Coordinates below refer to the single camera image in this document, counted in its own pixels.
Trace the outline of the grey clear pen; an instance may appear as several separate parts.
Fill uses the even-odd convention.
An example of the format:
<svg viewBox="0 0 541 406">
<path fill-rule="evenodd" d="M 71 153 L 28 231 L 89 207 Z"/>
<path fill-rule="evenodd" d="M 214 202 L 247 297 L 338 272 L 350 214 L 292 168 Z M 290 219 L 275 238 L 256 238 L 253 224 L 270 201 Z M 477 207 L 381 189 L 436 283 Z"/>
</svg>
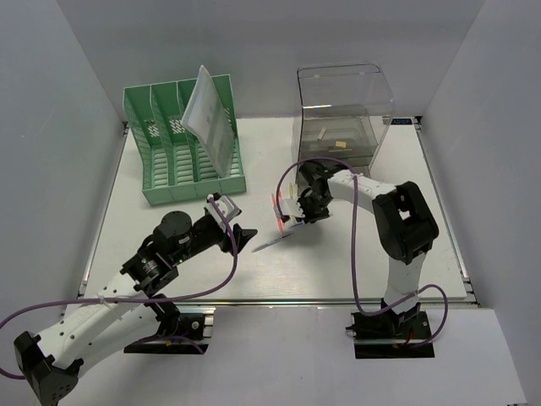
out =
<svg viewBox="0 0 541 406">
<path fill-rule="evenodd" d="M 251 252 L 252 253 L 257 253 L 257 252 L 260 252 L 261 250 L 265 250 L 267 248 L 270 248 L 271 246 L 275 245 L 275 244 L 279 244 L 282 240 L 292 236 L 294 234 L 294 232 L 287 232 L 287 233 L 284 233 L 270 241 L 267 241 L 263 244 L 260 244 L 256 247 L 254 247 Z"/>
</svg>

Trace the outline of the clear acrylic drawer cabinet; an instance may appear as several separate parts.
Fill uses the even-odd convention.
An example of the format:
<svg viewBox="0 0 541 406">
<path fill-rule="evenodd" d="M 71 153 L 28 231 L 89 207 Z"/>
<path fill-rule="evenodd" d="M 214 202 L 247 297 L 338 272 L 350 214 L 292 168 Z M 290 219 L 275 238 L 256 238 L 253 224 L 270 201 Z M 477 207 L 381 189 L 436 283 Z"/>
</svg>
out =
<svg viewBox="0 0 541 406">
<path fill-rule="evenodd" d="M 307 65 L 297 70 L 297 81 L 292 159 L 335 157 L 369 175 L 395 112 L 382 68 L 371 62 Z M 325 135 L 316 140 L 322 128 Z M 337 141 L 347 147 L 335 147 Z"/>
</svg>

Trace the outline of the clear plastic document folder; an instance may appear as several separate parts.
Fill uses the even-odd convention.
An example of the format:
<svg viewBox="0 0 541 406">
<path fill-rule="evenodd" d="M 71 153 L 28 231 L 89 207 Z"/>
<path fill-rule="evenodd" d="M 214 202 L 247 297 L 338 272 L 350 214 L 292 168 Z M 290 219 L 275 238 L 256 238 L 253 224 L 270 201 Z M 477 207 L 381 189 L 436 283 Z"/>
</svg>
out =
<svg viewBox="0 0 541 406">
<path fill-rule="evenodd" d="M 198 139 L 218 176 L 229 177 L 235 135 L 215 82 L 204 65 L 199 67 L 181 125 Z"/>
</svg>

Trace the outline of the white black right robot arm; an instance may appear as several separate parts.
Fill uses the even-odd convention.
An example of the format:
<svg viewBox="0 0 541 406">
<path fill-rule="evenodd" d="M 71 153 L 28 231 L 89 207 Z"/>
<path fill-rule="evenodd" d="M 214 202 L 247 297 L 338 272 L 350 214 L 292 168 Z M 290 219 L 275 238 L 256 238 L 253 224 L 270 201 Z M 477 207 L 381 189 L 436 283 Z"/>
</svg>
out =
<svg viewBox="0 0 541 406">
<path fill-rule="evenodd" d="M 388 335 L 403 336 L 419 312 L 421 268 L 440 234 L 420 188 L 411 181 L 383 183 L 329 158 L 306 160 L 298 172 L 308 185 L 298 198 L 304 222 L 328 218 L 333 200 L 348 201 L 374 216 L 380 244 L 389 256 L 381 325 Z"/>
</svg>

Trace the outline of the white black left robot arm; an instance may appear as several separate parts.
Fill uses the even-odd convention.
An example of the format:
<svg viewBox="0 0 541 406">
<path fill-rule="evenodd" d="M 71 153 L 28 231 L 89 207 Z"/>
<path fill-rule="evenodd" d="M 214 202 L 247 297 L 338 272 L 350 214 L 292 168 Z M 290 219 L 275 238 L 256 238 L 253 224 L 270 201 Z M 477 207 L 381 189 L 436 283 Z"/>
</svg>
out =
<svg viewBox="0 0 541 406">
<path fill-rule="evenodd" d="M 225 225 L 212 208 L 197 221 L 183 211 L 167 213 L 95 299 L 41 332 L 15 338 L 17 364 L 40 404 L 58 404 L 87 370 L 141 338 L 174 337 L 180 312 L 161 290 L 178 266 L 213 246 L 237 255 L 256 234 Z"/>
</svg>

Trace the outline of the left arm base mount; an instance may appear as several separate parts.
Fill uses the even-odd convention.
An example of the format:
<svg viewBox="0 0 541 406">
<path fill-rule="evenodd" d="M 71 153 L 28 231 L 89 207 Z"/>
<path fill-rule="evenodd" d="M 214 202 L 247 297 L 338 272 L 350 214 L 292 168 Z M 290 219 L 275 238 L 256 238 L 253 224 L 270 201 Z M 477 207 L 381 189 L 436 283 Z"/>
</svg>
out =
<svg viewBox="0 0 541 406">
<path fill-rule="evenodd" d="M 140 338 L 124 348 L 125 354 L 203 355 L 214 325 L 212 308 L 179 308 L 178 315 L 160 326 L 155 339 Z"/>
</svg>

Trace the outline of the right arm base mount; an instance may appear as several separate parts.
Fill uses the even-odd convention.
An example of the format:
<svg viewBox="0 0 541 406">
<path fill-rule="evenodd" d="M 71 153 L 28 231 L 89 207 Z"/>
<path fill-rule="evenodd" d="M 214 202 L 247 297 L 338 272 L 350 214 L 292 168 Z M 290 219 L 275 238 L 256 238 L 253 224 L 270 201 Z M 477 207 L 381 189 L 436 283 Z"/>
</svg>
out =
<svg viewBox="0 0 541 406">
<path fill-rule="evenodd" d="M 346 327 L 353 340 L 355 359 L 433 359 L 432 343 L 422 344 L 432 336 L 429 318 L 417 308 L 413 317 L 398 321 L 388 310 L 376 316 L 351 314 Z"/>
</svg>

